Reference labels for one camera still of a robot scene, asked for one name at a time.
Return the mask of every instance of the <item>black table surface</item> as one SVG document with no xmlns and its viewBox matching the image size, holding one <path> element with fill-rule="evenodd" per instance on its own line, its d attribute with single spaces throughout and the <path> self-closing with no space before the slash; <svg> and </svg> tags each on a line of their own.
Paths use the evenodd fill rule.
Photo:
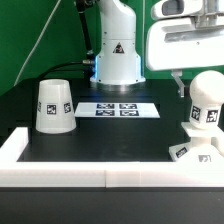
<svg viewBox="0 0 224 224">
<path fill-rule="evenodd" d="M 0 142 L 28 127 L 30 144 L 18 162 L 167 161 L 169 146 L 189 140 L 181 128 L 191 100 L 173 80 L 148 80 L 127 93 L 70 80 L 79 102 L 155 103 L 159 119 L 77 118 L 77 128 L 46 135 L 35 130 L 38 80 L 22 81 L 0 97 Z M 223 129 L 223 116 L 219 126 Z M 223 188 L 0 188 L 0 223 L 223 223 Z"/>
</svg>

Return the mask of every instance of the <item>white border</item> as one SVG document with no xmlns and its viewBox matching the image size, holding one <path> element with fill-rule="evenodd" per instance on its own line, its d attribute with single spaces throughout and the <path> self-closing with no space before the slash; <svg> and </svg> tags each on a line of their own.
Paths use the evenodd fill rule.
<svg viewBox="0 0 224 224">
<path fill-rule="evenodd" d="M 0 149 L 0 187 L 224 187 L 224 162 L 17 162 L 28 128 Z"/>
</svg>

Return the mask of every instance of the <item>white cylinder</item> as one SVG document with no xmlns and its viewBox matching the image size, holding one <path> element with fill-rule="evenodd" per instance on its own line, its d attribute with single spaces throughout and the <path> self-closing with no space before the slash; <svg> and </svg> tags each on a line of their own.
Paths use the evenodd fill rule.
<svg viewBox="0 0 224 224">
<path fill-rule="evenodd" d="M 76 128 L 71 91 L 66 80 L 52 79 L 40 82 L 36 129 L 39 132 L 59 134 Z"/>
</svg>

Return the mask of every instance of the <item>white robot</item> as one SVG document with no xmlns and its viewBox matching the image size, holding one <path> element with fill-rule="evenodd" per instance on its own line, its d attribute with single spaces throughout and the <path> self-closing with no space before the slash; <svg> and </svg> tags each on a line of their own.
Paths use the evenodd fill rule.
<svg viewBox="0 0 224 224">
<path fill-rule="evenodd" d="M 97 1 L 101 15 L 102 48 L 96 57 L 92 87 L 127 91 L 145 82 L 135 50 L 136 15 L 120 0 Z"/>
<path fill-rule="evenodd" d="M 223 65 L 223 0 L 162 0 L 151 9 L 158 20 L 148 31 L 146 66 L 172 70 L 184 95 L 182 69 Z"/>
<path fill-rule="evenodd" d="M 223 12 L 222 0 L 162 0 L 152 7 L 151 16 L 159 21 L 148 31 L 146 65 L 152 71 L 172 70 L 182 97 L 182 69 L 224 65 Z M 223 162 L 224 134 L 217 127 L 223 89 L 224 76 L 219 72 L 194 78 L 190 122 L 182 123 L 191 141 L 170 147 L 173 161 Z"/>
</svg>

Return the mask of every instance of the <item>blue light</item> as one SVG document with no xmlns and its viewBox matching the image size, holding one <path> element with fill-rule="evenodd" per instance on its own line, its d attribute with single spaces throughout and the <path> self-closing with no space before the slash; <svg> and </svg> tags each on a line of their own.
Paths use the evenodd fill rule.
<svg viewBox="0 0 224 224">
<path fill-rule="evenodd" d="M 96 57 L 96 59 L 95 59 L 95 75 L 94 75 L 95 79 L 97 79 L 97 76 L 98 76 L 98 59 Z"/>
</svg>

